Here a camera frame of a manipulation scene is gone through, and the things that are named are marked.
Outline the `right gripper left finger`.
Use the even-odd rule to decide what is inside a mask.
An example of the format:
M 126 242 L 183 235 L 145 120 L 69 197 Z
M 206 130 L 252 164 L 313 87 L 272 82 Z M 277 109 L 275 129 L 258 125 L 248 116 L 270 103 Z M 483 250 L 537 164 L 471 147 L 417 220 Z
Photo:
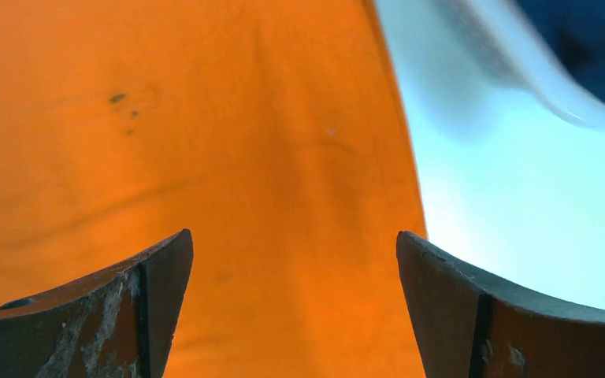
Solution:
M 114 265 L 0 306 L 0 377 L 160 377 L 193 261 L 182 230 Z

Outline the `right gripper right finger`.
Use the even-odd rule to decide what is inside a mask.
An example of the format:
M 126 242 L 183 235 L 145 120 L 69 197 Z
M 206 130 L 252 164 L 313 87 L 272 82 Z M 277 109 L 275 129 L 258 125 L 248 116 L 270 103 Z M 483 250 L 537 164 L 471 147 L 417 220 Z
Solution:
M 412 232 L 399 278 L 428 377 L 605 378 L 605 309 L 528 289 Z

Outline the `orange t shirt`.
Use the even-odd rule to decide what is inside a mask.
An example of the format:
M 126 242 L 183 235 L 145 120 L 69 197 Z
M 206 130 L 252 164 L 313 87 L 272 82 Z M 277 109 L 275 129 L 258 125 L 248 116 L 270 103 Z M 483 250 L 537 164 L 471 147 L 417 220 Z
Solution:
M 421 377 L 370 1 L 0 1 L 0 305 L 187 228 L 168 377 Z

